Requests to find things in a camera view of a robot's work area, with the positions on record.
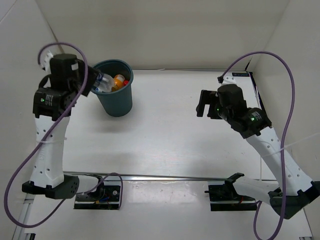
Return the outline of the blue label water bottle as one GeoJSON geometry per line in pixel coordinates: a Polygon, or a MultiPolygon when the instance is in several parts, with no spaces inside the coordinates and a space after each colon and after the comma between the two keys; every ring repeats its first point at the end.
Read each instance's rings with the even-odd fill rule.
{"type": "Polygon", "coordinates": [[[95,91],[96,91],[96,92],[99,92],[99,93],[105,93],[105,92],[106,92],[104,89],[102,89],[102,88],[100,88],[100,87],[96,87],[96,88],[95,88],[95,91]]]}

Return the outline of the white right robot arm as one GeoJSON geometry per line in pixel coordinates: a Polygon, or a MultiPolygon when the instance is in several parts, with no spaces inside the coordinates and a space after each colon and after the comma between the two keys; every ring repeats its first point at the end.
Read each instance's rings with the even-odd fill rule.
{"type": "Polygon", "coordinates": [[[202,90],[197,117],[204,115],[205,105],[209,106],[207,116],[226,121],[258,152],[277,180],[266,183],[235,173],[224,184],[209,187],[208,193],[214,200],[237,201],[248,197],[270,205],[280,215],[282,200],[286,199],[284,219],[289,220],[320,196],[319,181],[313,181],[291,155],[281,149],[272,122],[260,108],[247,106],[239,86],[226,84],[216,91],[202,90]]]}

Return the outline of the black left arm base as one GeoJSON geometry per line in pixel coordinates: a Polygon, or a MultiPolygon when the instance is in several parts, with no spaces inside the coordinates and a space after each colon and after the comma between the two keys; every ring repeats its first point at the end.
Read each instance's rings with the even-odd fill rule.
{"type": "Polygon", "coordinates": [[[86,193],[81,190],[75,195],[73,208],[75,210],[119,210],[122,206],[123,197],[123,179],[116,174],[108,177],[101,175],[87,175],[97,180],[93,186],[101,180],[103,182],[95,189],[86,193]]]}

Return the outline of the orange juice bottle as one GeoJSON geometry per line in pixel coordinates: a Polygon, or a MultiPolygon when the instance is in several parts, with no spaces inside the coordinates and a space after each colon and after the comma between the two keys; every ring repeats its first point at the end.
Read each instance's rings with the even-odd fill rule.
{"type": "Polygon", "coordinates": [[[114,84],[111,88],[112,92],[118,91],[119,89],[121,89],[124,86],[124,81],[125,81],[125,77],[121,74],[117,74],[114,78],[113,78],[114,84]]]}

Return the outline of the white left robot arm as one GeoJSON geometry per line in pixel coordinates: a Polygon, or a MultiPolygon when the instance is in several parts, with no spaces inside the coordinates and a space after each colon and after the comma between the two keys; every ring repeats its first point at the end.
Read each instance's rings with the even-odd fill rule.
{"type": "Polygon", "coordinates": [[[40,81],[33,97],[39,148],[30,180],[22,184],[22,191],[55,200],[71,199],[80,180],[63,172],[65,134],[77,94],[83,89],[81,94],[87,96],[100,72],[86,68],[74,54],[55,55],[49,68],[50,74],[40,81]]]}

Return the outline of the black cap Pepsi bottle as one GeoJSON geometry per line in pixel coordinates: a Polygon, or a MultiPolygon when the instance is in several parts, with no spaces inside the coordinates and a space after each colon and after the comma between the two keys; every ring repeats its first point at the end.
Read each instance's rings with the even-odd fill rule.
{"type": "Polygon", "coordinates": [[[94,82],[94,90],[95,88],[102,88],[105,90],[105,93],[110,93],[113,85],[114,79],[110,75],[103,73],[101,81],[94,82]]]}

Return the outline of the red label water bottle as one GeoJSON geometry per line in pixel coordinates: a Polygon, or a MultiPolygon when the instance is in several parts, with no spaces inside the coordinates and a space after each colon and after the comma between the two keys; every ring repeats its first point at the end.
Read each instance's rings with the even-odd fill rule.
{"type": "Polygon", "coordinates": [[[124,80],[122,86],[125,87],[125,86],[127,86],[128,84],[129,84],[129,81],[128,81],[128,80],[124,80]]]}

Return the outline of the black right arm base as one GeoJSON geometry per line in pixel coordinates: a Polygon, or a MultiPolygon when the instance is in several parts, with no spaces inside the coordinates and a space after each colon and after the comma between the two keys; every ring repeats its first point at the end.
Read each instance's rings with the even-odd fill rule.
{"type": "Polygon", "coordinates": [[[243,212],[256,211],[257,202],[254,198],[238,195],[227,189],[225,184],[210,184],[204,191],[209,196],[211,212],[243,212]]]}

